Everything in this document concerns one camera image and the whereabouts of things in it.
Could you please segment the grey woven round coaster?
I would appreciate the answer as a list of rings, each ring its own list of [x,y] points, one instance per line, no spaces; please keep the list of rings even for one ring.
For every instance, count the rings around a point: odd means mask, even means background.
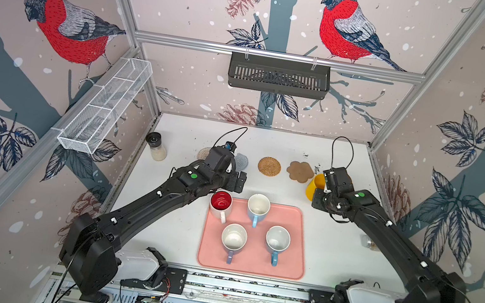
[[[237,171],[244,171],[249,164],[249,159],[246,155],[243,154],[236,154],[235,155],[235,162],[236,162],[236,170]]]

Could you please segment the yellow mug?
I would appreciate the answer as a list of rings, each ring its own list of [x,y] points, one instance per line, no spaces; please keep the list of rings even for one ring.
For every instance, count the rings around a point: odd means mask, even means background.
[[[309,182],[307,188],[306,188],[306,193],[305,195],[307,196],[307,199],[309,201],[313,201],[313,197],[315,195],[315,192],[320,189],[322,192],[324,191],[326,187],[326,181],[325,181],[325,176],[323,174],[318,174],[316,175],[311,182]]]

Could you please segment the white mug light-blue handle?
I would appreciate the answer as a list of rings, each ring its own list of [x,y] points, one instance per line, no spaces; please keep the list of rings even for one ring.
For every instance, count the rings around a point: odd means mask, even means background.
[[[262,222],[265,219],[270,209],[271,202],[265,195],[254,194],[250,196],[247,204],[247,216],[249,217],[253,228],[256,228],[259,222]]]

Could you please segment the tan cork round coaster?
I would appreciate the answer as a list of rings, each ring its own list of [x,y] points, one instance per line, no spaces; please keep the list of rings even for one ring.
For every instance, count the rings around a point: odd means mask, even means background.
[[[281,172],[280,162],[273,157],[264,157],[258,162],[258,170],[267,177],[275,177]]]

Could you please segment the brown flower-shaped coaster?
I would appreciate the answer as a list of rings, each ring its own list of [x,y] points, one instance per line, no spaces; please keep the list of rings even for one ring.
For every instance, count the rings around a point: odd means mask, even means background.
[[[307,183],[314,177],[313,168],[307,162],[292,161],[289,167],[287,167],[287,173],[290,180],[303,184]]]

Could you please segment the multicolour woven round coaster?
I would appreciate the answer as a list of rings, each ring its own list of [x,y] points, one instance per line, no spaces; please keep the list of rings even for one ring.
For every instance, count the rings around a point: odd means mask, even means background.
[[[209,156],[210,151],[211,149],[209,147],[199,150],[199,152],[197,152],[198,160],[205,160]]]

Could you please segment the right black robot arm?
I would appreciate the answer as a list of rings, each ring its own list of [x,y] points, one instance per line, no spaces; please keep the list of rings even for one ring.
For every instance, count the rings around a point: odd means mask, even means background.
[[[312,207],[337,223],[354,223],[386,257],[401,279],[403,293],[369,287],[360,280],[338,285],[334,303],[466,303],[466,284],[457,273],[445,273],[402,236],[380,201],[368,190],[354,189],[345,168],[323,173],[324,190],[316,190]]]

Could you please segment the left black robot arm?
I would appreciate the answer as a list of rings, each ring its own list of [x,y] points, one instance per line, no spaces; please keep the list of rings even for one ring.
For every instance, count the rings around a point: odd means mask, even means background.
[[[203,160],[176,169],[159,187],[110,213],[74,219],[59,259],[75,285],[88,296],[116,277],[137,280],[151,288],[162,285],[168,263],[153,247],[124,252],[135,235],[171,211],[224,189],[242,192],[245,172],[236,169],[236,144],[214,146]]]

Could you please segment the red interior white mug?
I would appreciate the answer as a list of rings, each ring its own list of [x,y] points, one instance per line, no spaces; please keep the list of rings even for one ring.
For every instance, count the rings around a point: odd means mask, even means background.
[[[225,190],[218,190],[210,199],[210,213],[219,220],[223,225],[227,223],[228,216],[232,213],[233,197]]]

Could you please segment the clear jar with grains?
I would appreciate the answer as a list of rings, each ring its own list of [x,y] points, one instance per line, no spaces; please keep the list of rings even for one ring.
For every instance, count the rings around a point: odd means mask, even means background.
[[[361,236],[361,244],[366,249],[370,249],[374,251],[378,250],[378,247],[376,246],[376,244],[368,236],[364,234]]]

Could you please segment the pink tray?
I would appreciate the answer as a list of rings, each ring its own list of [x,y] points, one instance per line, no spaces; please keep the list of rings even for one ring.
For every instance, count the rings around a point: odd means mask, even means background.
[[[227,251],[221,241],[225,225],[211,211],[208,211],[197,254],[198,263],[206,268],[238,274],[300,280],[305,273],[302,214],[298,207],[274,204],[263,222],[260,222],[257,227],[252,227],[252,222],[247,215],[247,201],[235,199],[232,213],[226,219],[226,223],[240,224],[244,227],[248,241],[239,253],[233,255],[232,262],[227,263]],[[291,244],[278,255],[278,264],[273,266],[265,240],[268,230],[275,225],[288,231]]]

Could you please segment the black-lid spice jar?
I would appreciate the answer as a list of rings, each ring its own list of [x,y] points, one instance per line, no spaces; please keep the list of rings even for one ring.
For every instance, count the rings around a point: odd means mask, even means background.
[[[158,132],[150,132],[145,137],[145,141],[149,146],[150,153],[154,161],[163,161],[166,159],[167,150],[162,143],[162,136]]]

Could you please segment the black hanging basket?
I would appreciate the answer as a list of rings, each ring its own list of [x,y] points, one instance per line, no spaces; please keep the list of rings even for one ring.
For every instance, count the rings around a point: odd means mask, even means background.
[[[329,67],[234,52],[228,83],[232,87],[323,100],[329,93],[330,72]]]

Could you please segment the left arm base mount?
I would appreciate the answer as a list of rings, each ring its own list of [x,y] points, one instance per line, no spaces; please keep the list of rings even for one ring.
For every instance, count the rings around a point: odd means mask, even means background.
[[[157,271],[149,280],[126,279],[121,280],[120,283],[123,287],[182,295],[187,275],[187,270],[167,268],[164,272]]]

